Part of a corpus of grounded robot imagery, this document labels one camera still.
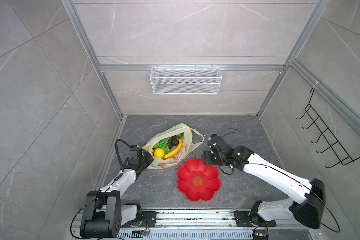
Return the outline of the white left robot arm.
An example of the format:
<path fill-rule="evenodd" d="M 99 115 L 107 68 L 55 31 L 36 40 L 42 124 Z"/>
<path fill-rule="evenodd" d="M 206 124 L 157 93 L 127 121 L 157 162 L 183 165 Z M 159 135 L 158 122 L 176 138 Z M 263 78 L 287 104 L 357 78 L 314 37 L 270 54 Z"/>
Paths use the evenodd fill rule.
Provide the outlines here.
<path fill-rule="evenodd" d="M 100 190 L 87 194 L 78 239 L 116 238 L 124 225 L 138 227 L 142 223 L 141 205 L 123 205 L 121 198 L 153 160 L 146 150 L 130 147 L 129 157 L 120 162 L 116 177 Z"/>

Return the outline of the cream printed plastic bag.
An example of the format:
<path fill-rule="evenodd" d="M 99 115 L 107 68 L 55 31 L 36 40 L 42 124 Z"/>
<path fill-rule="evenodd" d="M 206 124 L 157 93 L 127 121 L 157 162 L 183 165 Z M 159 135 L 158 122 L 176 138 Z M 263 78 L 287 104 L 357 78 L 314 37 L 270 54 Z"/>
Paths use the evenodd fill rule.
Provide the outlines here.
<path fill-rule="evenodd" d="M 149 169 L 164 169 L 179 164 L 204 142 L 197 130 L 181 123 L 152 137 L 143 146 L 152 157 Z"/>

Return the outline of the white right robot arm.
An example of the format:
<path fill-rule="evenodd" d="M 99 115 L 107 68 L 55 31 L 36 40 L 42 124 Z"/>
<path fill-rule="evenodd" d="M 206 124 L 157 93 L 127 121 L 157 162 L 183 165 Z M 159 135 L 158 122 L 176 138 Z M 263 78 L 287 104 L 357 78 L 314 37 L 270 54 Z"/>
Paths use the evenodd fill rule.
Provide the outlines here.
<path fill-rule="evenodd" d="M 256 226 L 272 221 L 295 220 L 305 227 L 318 229 L 325 208 L 325 186 L 318 179 L 311 181 L 295 176 L 266 161 L 254 151 L 237 146 L 232 148 L 218 135 L 211 135 L 206 156 L 216 166 L 227 166 L 253 175 L 285 193 L 285 200 L 256 201 L 249 213 Z"/>

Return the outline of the red flower-shaped plate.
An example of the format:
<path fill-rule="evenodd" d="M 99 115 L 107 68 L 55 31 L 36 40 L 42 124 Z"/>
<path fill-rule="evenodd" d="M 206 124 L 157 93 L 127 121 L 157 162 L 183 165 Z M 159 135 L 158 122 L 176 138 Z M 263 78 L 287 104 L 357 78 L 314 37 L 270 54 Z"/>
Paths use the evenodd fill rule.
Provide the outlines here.
<path fill-rule="evenodd" d="M 201 159 L 186 161 L 178 169 L 177 176 L 179 191 L 191 202 L 210 201 L 221 188 L 218 169 L 205 165 Z"/>

